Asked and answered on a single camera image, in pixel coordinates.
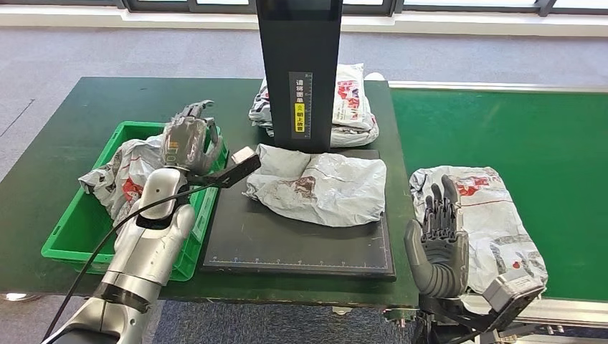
gray carpet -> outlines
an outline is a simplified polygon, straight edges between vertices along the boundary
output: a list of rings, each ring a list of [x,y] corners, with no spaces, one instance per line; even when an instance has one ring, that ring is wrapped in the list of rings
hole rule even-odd
[[[606,56],[606,39],[344,34],[340,47],[342,63],[364,62],[367,72],[388,80],[416,81],[608,85]],[[0,179],[78,79],[94,75],[262,77],[259,36],[0,28]],[[71,310],[81,302],[76,299]],[[38,343],[59,303],[59,297],[0,302],[0,343]],[[164,302],[144,343],[408,343],[407,338],[379,310],[337,316],[327,307]]]

plastic mailer bag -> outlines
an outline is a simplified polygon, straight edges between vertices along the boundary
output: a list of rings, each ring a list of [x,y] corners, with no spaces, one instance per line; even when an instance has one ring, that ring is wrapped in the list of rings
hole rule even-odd
[[[514,269],[524,269],[546,285],[543,257],[494,169],[439,166],[414,172],[409,185],[418,221],[424,218],[424,200],[432,196],[431,185],[437,184],[443,192],[444,174],[460,194],[462,229],[469,235],[469,287],[482,293],[498,275]]]
[[[243,194],[275,213],[332,227],[378,221],[384,211],[386,165],[340,154],[306,154],[259,145],[262,166]]]
[[[162,135],[128,140],[120,145],[109,163],[78,178],[85,193],[99,199],[114,225],[129,214],[131,206],[141,197],[150,174],[163,167],[162,142]]]
[[[266,129],[273,137],[272,116],[266,79],[253,100],[249,111],[253,126]],[[380,135],[376,117],[371,113],[365,96],[364,66],[338,64],[336,69],[336,91],[333,99],[331,147],[357,147],[366,145]]]

yellow sticker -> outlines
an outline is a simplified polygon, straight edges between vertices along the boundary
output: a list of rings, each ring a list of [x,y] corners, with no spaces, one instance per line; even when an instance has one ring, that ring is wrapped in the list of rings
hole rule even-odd
[[[293,113],[295,114],[295,119],[293,121],[294,128],[293,130],[296,133],[304,133],[304,118],[305,118],[305,109],[306,107],[302,103],[295,103],[293,105]]]

green conveyor belt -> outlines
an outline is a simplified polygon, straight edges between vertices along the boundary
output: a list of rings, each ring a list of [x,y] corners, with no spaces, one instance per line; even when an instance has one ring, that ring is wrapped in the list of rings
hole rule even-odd
[[[491,166],[548,267],[547,297],[608,300],[608,94],[391,91],[408,177]]]

green bin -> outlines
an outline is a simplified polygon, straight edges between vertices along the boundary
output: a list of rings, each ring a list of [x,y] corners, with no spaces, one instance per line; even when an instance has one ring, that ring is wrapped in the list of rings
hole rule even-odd
[[[133,138],[145,140],[149,136],[158,135],[163,132],[164,125],[164,123],[122,122],[112,134],[92,168],[97,168],[110,161],[114,152],[125,141]],[[212,171],[224,168],[227,157],[228,150],[224,145]],[[190,204],[194,207],[196,221],[173,265],[170,280],[187,281],[194,275],[217,192],[217,188],[208,188],[190,196]],[[86,194],[80,188],[44,243],[41,250],[42,256],[68,263],[80,271],[111,227],[112,219],[104,206],[94,195]],[[87,270],[88,273],[105,273],[114,257],[114,239],[108,240]]]

